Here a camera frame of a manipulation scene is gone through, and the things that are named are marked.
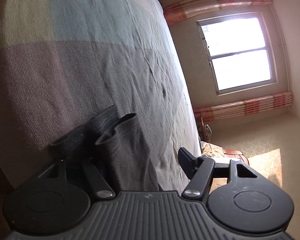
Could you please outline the cream printed pillow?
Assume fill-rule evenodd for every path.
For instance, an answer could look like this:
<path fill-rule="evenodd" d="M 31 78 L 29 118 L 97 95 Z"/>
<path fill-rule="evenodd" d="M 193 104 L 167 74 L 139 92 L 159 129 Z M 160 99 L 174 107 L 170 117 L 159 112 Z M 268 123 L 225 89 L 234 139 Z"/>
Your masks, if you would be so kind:
<path fill-rule="evenodd" d="M 200 149 L 202 156 L 206 156 L 209 158 L 224 158 L 224 151 L 223 148 L 209 142 L 200 142 Z"/>

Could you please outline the wooden bedside table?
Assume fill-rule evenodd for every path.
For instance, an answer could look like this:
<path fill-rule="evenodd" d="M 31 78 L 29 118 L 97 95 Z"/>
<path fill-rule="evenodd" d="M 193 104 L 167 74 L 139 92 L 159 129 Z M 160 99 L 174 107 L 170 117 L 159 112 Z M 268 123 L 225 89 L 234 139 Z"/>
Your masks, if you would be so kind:
<path fill-rule="evenodd" d="M 200 138 L 201 138 L 201 141 L 205 141 L 206 130 L 205 130 L 205 124 L 204 124 L 204 121 L 203 121 L 202 117 L 200 117 L 199 126 L 200 126 Z"/>

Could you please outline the pink checked right curtain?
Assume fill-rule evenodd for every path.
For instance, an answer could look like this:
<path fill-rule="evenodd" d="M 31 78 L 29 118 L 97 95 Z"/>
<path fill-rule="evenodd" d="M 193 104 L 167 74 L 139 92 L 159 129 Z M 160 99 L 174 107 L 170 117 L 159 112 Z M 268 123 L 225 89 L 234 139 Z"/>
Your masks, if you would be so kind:
<path fill-rule="evenodd" d="M 203 121 L 216 121 L 286 108 L 292 104 L 292 92 L 282 92 L 260 98 L 196 109 L 194 110 L 194 117 Z"/>

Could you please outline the dark grey trousers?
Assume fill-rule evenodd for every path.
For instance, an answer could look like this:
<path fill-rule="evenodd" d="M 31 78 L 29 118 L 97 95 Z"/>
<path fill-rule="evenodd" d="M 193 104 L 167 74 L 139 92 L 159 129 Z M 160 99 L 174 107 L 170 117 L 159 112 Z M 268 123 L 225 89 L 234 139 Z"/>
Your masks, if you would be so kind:
<path fill-rule="evenodd" d="M 49 151 L 55 158 L 93 159 L 115 192 L 162 190 L 138 115 L 119 116 L 116 106 L 52 142 Z"/>

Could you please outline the orange wooden headboard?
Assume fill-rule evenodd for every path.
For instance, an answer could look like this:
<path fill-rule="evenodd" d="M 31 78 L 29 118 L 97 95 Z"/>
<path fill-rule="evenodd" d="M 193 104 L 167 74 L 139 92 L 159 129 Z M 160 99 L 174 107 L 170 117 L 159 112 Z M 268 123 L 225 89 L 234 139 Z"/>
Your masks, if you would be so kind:
<path fill-rule="evenodd" d="M 243 161 L 245 164 L 249 165 L 248 158 L 239 150 L 223 150 L 223 153 L 228 158 L 236 158 Z"/>

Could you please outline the window with white frame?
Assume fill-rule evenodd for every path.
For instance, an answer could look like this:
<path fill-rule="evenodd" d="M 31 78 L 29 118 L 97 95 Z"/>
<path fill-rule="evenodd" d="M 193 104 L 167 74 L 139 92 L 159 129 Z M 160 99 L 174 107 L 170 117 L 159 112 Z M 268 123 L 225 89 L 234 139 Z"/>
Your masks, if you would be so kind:
<path fill-rule="evenodd" d="M 277 82 L 269 32 L 260 12 L 197 21 L 218 95 Z"/>

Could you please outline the pastel patchwork bed sheet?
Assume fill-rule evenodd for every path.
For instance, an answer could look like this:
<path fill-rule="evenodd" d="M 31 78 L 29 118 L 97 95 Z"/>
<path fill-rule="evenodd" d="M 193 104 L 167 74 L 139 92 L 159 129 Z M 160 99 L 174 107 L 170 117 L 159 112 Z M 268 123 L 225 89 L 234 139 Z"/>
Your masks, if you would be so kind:
<path fill-rule="evenodd" d="M 159 186 L 183 191 L 200 155 L 185 77 L 158 0 L 0 0 L 0 168 L 19 186 L 48 145 L 110 106 L 136 113 Z"/>

